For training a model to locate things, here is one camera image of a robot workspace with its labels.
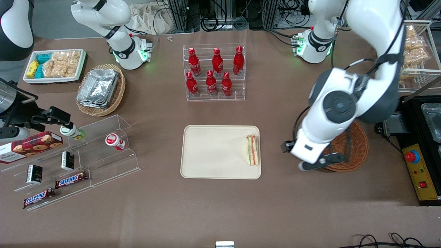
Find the round wicker tray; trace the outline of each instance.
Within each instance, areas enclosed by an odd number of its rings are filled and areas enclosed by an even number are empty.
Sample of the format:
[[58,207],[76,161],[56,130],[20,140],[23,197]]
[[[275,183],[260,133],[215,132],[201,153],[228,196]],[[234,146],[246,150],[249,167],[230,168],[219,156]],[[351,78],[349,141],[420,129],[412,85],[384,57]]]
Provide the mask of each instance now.
[[[115,66],[113,64],[98,65],[94,69],[112,69],[112,70],[117,71],[118,74],[119,74],[117,85],[115,87],[115,90],[113,91],[113,96],[112,96],[112,99],[110,100],[110,106],[109,107],[107,107],[105,109],[91,108],[91,107],[83,106],[83,105],[81,105],[81,104],[79,104],[77,102],[77,106],[78,106],[78,108],[80,109],[81,112],[83,112],[85,114],[88,114],[88,115],[92,115],[92,116],[96,116],[96,117],[101,117],[101,116],[106,116],[106,115],[112,113],[118,107],[118,105],[120,104],[121,100],[123,99],[124,90],[126,89],[126,80],[124,78],[124,75],[123,75],[123,72],[121,71],[121,69],[119,69],[117,66]],[[78,92],[80,92],[80,90],[81,90],[81,88],[82,88],[82,86],[84,84],[84,81],[86,80],[87,76],[89,75],[89,73],[92,70],[90,70],[84,76],[83,80],[81,81],[80,87],[78,88]]]
[[[353,122],[350,126],[350,136],[351,136],[351,155],[349,157],[349,162],[341,162],[338,164],[330,165],[326,169],[334,172],[348,172],[360,167],[367,157],[367,152],[369,149],[369,143],[366,137],[366,133],[363,131],[362,127],[357,123]],[[344,148],[346,146],[346,132],[341,133],[332,142],[333,152],[338,152],[344,154]],[[329,154],[329,149],[326,148],[323,154]]]

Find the brown table surface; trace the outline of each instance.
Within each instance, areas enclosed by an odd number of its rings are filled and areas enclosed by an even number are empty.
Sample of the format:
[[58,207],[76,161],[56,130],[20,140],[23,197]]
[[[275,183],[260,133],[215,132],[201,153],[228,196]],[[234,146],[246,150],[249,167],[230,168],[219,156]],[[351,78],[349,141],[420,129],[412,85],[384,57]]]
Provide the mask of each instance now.
[[[187,102],[183,45],[236,42],[246,43],[247,99]],[[102,38],[38,39],[35,45],[35,50],[76,48],[89,54],[87,71],[115,64]],[[336,66],[372,56],[372,48],[352,32],[339,35]],[[370,66],[366,62],[354,70]],[[308,64],[263,31],[180,34],[173,35],[173,43],[161,36],[152,62],[123,70],[127,88],[113,113],[132,125],[127,132],[142,169],[36,212],[21,209],[23,197],[14,193],[13,176],[0,174],[1,246],[195,248],[234,240],[237,247],[329,248],[356,244],[358,234],[387,242],[389,232],[441,246],[441,208],[417,207],[402,155],[372,125],[363,125],[369,156],[353,172],[301,172],[299,159],[281,153],[317,76],[329,68],[330,57]],[[19,86],[38,94],[41,108],[69,112],[77,126],[101,119],[78,110],[78,84]],[[183,130],[190,124],[257,126],[262,176],[183,178]]]

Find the red cookie box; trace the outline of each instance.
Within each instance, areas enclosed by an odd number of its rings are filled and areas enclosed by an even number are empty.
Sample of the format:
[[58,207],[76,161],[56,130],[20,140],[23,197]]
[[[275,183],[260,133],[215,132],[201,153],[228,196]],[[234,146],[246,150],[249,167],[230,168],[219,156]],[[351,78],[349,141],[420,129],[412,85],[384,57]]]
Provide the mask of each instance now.
[[61,147],[63,138],[49,131],[0,146],[0,162],[9,164],[37,153]]

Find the acrylic bottle rack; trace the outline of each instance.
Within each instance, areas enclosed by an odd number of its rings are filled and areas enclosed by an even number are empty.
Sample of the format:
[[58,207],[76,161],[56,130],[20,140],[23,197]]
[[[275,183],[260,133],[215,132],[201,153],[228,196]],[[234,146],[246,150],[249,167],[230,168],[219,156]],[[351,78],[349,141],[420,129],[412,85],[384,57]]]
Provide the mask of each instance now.
[[[236,47],[237,46],[243,47],[243,57],[245,58],[245,62],[243,64],[243,75],[242,76],[236,76],[233,74],[233,59],[234,55],[236,54]],[[188,49],[192,47],[194,48],[196,55],[199,58],[199,62],[201,64],[201,76],[195,77],[198,90],[199,90],[199,96],[198,97],[190,97],[189,91],[187,89],[187,86],[185,84],[186,77],[185,73],[187,71],[190,71],[190,66],[188,63]],[[207,85],[206,85],[206,77],[207,77],[207,71],[213,70],[213,49],[215,47],[218,47],[220,49],[220,55],[222,56],[223,62],[224,62],[224,71],[228,71],[230,73],[230,79],[232,82],[232,95],[228,98],[224,97],[222,94],[222,78],[216,78],[216,86],[217,86],[217,96],[210,96],[208,94]],[[183,74],[183,80],[184,80],[184,87],[185,92],[187,95],[187,101],[237,101],[237,100],[245,100],[245,90],[246,90],[246,63],[247,63],[247,57],[245,53],[245,44],[244,43],[232,43],[232,44],[205,44],[205,45],[184,45],[183,48],[183,65],[184,65],[184,74]]]
[[[55,196],[34,203],[26,209],[36,210],[47,207],[85,190],[140,170],[136,154],[130,149],[129,140],[124,131],[129,127],[130,125],[119,115],[97,121],[81,127],[86,134],[82,140],[77,141],[64,136],[64,147],[50,150],[51,152],[47,154],[43,152],[36,158],[32,156],[17,161],[20,163],[3,169],[2,172],[7,171],[14,174],[15,192],[22,193],[23,199],[25,199],[41,193],[49,187],[55,188],[55,181],[86,171],[88,176],[86,180],[54,189]],[[126,142],[123,150],[116,150],[114,147],[105,144],[105,138],[109,133],[116,133]],[[74,154],[75,169],[73,171],[66,171],[61,168],[63,151],[69,151]],[[26,183],[28,165],[43,167],[40,184]]]

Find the yellow control panel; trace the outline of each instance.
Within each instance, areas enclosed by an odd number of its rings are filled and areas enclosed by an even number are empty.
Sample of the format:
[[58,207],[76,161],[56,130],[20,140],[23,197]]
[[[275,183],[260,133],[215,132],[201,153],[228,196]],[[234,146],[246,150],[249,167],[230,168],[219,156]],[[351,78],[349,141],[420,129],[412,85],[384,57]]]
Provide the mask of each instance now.
[[426,163],[421,155],[418,144],[403,149],[407,169],[412,178],[415,192],[420,201],[438,200],[430,174],[427,171]]

